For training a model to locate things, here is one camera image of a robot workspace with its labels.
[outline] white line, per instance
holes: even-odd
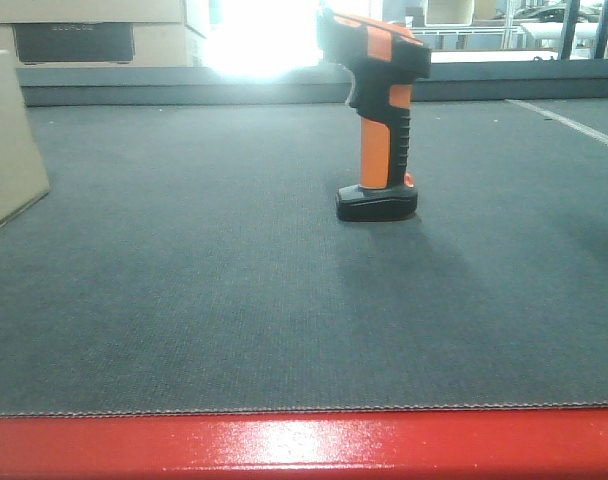
[[[517,105],[518,107],[526,108],[527,110],[531,110],[533,112],[539,113],[540,115],[552,118],[553,120],[557,120],[558,122],[566,125],[567,127],[571,127],[573,130],[577,130],[584,135],[587,135],[598,142],[602,142],[604,145],[608,147],[608,135],[600,132],[599,130],[595,130],[594,128],[589,127],[588,125],[584,125],[583,123],[576,122],[575,120],[571,120],[570,118],[566,118],[562,115],[558,115],[557,113],[551,112],[550,110],[544,110],[543,108],[537,107],[532,103],[524,102],[522,100],[506,100],[513,105]]]

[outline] black base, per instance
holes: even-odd
[[[367,189],[359,185],[341,188],[335,197],[337,216],[348,222],[403,220],[417,209],[417,190],[399,185]]]

